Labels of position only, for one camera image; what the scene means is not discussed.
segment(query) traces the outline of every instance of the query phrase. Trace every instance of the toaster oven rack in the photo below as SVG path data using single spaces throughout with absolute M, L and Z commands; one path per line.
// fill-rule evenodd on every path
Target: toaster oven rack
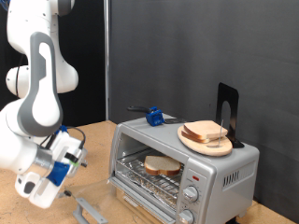
M 144 167 L 144 161 L 149 155 L 164 156 L 164 154 L 152 148 L 138 152 L 118 160 L 117 163 L 124 169 L 118 170 L 117 173 L 134 182 L 156 199 L 170 206 L 173 210 L 176 210 L 180 179 L 184 165 L 181 164 L 178 175 L 149 175 L 146 173 Z

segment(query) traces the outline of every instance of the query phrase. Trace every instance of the black curtain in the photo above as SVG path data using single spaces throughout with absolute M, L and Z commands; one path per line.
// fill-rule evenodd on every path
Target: black curtain
M 78 71 L 74 91 L 59 94 L 64 125 L 100 122 L 105 109 L 104 2 L 76 0 L 69 15 L 59 19 L 60 47 L 65 60 Z M 7 89 L 6 75 L 21 55 L 7 42 L 7 12 L 0 7 L 0 109 L 18 99 Z M 26 57 L 22 64 L 27 64 Z
M 298 223 L 299 1 L 113 0 L 111 17 L 110 119 L 156 105 L 215 120 L 218 84 L 238 89 L 236 137 L 261 152 L 255 197 Z

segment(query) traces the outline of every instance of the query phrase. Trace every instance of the toaster oven knob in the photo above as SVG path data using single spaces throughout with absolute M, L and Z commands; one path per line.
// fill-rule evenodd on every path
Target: toaster oven knob
M 178 214 L 179 224 L 192 224 L 194 222 L 194 217 L 191 211 L 184 210 Z
M 198 199 L 198 192 L 195 187 L 187 187 L 183 190 L 183 196 L 188 202 L 194 203 Z

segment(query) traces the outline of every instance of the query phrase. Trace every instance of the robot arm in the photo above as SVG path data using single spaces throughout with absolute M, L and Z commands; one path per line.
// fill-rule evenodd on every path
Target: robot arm
M 55 63 L 56 63 L 56 85 L 57 92 L 73 91 L 78 85 L 78 73 L 74 67 L 68 64 L 59 46 L 59 23 L 58 15 L 63 16 L 68 14 L 75 1 L 50 1 L 51 7 L 51 23 L 50 23 L 50 38 L 55 49 Z M 7 87 L 15 95 L 24 98 L 29 89 L 30 69 L 28 66 L 15 67 L 7 73 Z
M 42 208 L 50 207 L 65 177 L 76 174 L 87 154 L 82 143 L 66 130 L 56 132 L 63 110 L 57 96 L 50 25 L 53 13 L 64 14 L 73 5 L 74 0 L 13 0 L 8 10 L 8 42 L 27 56 L 29 72 L 24 98 L 0 113 L 0 168 L 16 173 L 16 190 Z M 33 140 L 34 136 L 49 135 L 47 148 Z

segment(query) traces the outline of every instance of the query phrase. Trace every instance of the bread slice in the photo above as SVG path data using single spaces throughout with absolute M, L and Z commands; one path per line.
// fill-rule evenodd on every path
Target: bread slice
M 147 156 L 144 162 L 149 175 L 177 175 L 180 162 L 170 157 Z
M 213 120 L 201 120 L 191 123 L 184 124 L 184 131 L 189 135 L 204 140 L 208 138 L 219 138 L 220 133 L 221 137 L 224 137 L 228 132 L 225 128 L 222 127 Z
M 188 139 L 193 140 L 198 143 L 209 143 L 210 141 L 217 139 L 217 138 L 199 139 L 199 138 L 194 137 L 193 135 L 188 134 L 185 130 L 181 131 L 181 135 L 184 136 L 185 138 L 188 138 Z

